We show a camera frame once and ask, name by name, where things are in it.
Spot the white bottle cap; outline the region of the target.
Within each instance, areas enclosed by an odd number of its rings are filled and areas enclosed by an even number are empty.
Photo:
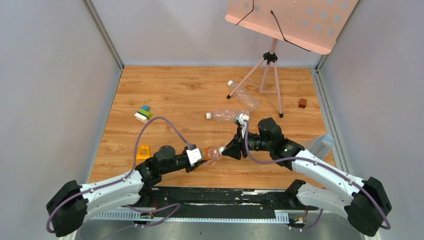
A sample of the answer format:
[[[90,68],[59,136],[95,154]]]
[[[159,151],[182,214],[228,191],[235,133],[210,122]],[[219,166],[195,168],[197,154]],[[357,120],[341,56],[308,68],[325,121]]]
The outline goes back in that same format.
[[[221,154],[221,155],[223,155],[223,152],[226,150],[226,147],[225,146],[222,146],[222,147],[220,147],[219,148],[219,153]]]

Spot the orange label plastic bottle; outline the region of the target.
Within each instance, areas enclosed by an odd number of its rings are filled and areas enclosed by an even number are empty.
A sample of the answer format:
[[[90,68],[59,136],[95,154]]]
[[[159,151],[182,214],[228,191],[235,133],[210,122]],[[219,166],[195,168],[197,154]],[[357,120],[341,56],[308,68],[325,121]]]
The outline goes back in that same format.
[[[205,148],[202,151],[202,160],[199,161],[200,168],[206,168],[213,166],[218,160],[223,158],[223,155],[219,153],[219,148],[217,146],[210,146]]]

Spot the clear bottle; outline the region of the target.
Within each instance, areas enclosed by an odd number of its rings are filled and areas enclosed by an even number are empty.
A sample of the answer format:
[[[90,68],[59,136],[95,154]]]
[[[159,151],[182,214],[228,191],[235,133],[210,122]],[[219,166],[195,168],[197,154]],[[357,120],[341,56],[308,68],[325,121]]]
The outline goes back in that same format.
[[[230,98],[236,98],[245,108],[251,112],[256,111],[260,107],[260,102],[252,94],[250,94],[244,86],[237,88],[233,95],[227,95],[227,99]]]
[[[213,120],[215,122],[234,122],[237,114],[250,115],[248,110],[242,109],[221,109],[213,112],[207,112],[205,117],[207,120]]]

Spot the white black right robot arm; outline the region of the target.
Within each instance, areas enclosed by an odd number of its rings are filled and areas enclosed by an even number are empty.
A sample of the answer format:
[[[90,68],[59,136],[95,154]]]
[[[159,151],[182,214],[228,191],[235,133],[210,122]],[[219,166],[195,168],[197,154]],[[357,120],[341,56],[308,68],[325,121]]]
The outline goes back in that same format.
[[[379,229],[392,228],[388,220],[392,205],[380,180],[372,176],[363,179],[328,164],[301,144],[286,138],[271,117],[258,123],[258,133],[249,132],[247,118],[235,123],[236,134],[220,148],[223,156],[237,160],[250,157],[259,164],[277,164],[324,186],[318,188],[295,180],[285,195],[290,208],[305,205],[327,210],[347,219],[353,228],[369,237],[374,237]]]

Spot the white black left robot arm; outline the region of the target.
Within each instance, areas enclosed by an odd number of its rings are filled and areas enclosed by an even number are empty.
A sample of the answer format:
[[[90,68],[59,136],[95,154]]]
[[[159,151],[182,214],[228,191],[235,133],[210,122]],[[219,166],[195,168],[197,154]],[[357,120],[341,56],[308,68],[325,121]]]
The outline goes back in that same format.
[[[142,207],[153,201],[149,190],[162,181],[164,174],[186,170],[190,173],[204,163],[203,151],[185,147],[177,154],[172,146],[164,145],[152,157],[129,171],[94,183],[65,183],[46,204],[46,229],[56,237],[64,237],[79,229],[83,223],[103,212],[138,203]]]

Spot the yellow triangular toy block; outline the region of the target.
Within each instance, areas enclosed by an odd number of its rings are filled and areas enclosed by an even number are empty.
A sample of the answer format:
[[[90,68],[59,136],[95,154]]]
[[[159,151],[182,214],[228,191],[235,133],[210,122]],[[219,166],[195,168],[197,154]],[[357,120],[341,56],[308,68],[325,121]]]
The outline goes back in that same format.
[[[141,164],[145,160],[151,157],[150,146],[148,144],[142,144],[136,153],[135,165]]]

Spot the stacked toy building blocks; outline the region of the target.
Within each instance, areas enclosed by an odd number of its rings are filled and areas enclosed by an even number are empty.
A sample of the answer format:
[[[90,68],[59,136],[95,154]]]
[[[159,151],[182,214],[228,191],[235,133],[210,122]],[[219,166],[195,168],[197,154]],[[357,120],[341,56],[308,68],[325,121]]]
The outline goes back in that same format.
[[[150,119],[152,118],[151,108],[149,105],[143,105],[141,106],[137,112],[134,114],[134,117],[143,122],[148,123]]]

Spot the small brown cube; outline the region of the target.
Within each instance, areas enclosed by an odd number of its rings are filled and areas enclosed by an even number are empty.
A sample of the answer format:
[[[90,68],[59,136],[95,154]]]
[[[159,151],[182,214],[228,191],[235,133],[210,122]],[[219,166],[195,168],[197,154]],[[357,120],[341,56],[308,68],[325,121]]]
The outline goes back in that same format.
[[[301,109],[305,109],[308,104],[308,100],[305,98],[300,98],[298,101],[298,107]]]

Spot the pink music stand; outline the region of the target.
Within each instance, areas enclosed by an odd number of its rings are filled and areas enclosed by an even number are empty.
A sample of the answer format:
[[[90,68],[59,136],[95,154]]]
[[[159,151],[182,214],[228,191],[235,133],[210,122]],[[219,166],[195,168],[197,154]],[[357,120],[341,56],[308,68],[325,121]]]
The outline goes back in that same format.
[[[274,70],[274,93],[278,100],[278,116],[284,116],[278,77],[276,47],[279,41],[289,43],[307,52],[328,55],[345,24],[352,15],[357,0],[231,0],[225,19],[248,30],[272,38],[270,50],[227,95],[231,99],[239,88],[263,64],[266,64],[262,81],[264,89],[270,69]]]

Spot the black metal base rail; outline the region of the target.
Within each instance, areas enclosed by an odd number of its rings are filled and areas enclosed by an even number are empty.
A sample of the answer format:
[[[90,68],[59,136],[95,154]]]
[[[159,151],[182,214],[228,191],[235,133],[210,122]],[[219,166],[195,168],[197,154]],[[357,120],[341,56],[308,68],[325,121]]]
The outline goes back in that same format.
[[[280,212],[291,210],[325,209],[342,217],[356,227],[370,229],[373,204],[364,193],[352,195],[348,202],[333,192],[316,188],[302,180],[295,180],[286,190],[156,187],[147,190],[135,203],[123,200],[95,203],[87,207],[85,220],[94,217],[142,219],[164,218],[173,211],[173,220],[205,222],[284,222],[294,223]]]

